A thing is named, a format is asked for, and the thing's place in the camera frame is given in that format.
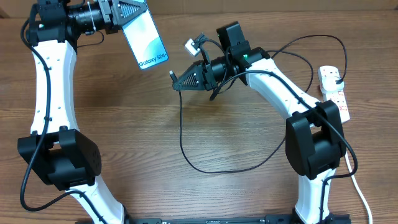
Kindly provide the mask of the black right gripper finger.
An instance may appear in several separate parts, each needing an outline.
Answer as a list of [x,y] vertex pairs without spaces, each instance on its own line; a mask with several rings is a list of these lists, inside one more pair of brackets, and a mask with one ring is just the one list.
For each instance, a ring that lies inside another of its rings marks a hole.
[[194,73],[201,74],[203,72],[203,67],[205,66],[205,63],[203,60],[199,60],[196,62],[193,62],[192,65],[190,65],[187,70],[183,73],[184,75],[193,75]]
[[178,77],[172,72],[172,88],[176,91],[205,90],[202,72],[185,72]]

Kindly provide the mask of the smartphone with light blue screen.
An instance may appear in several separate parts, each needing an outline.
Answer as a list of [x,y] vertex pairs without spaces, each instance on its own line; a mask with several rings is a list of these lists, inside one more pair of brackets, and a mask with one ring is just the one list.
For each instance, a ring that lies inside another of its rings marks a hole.
[[169,59],[149,9],[123,25],[122,30],[141,70]]

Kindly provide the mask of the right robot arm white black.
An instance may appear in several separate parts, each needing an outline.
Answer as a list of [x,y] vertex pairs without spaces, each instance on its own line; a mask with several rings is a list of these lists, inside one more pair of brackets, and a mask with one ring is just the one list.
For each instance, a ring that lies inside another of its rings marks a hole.
[[251,48],[238,22],[217,30],[216,45],[223,56],[211,60],[203,48],[205,34],[188,39],[185,48],[203,60],[195,62],[181,76],[171,74],[173,88],[207,90],[216,96],[234,80],[260,93],[285,119],[285,154],[298,174],[298,201],[289,223],[338,223],[328,209],[332,179],[341,158],[351,150],[343,134],[337,105],[321,102],[292,83],[276,66],[267,51]]

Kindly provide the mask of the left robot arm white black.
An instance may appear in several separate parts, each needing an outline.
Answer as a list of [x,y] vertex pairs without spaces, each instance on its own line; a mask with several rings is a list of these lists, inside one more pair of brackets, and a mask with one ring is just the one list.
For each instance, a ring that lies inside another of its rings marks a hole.
[[126,30],[148,15],[145,1],[38,1],[21,28],[21,39],[32,52],[36,69],[35,115],[30,134],[17,149],[46,185],[72,196],[93,223],[132,223],[101,176],[97,145],[78,128],[73,97],[73,73],[82,34],[112,34]]

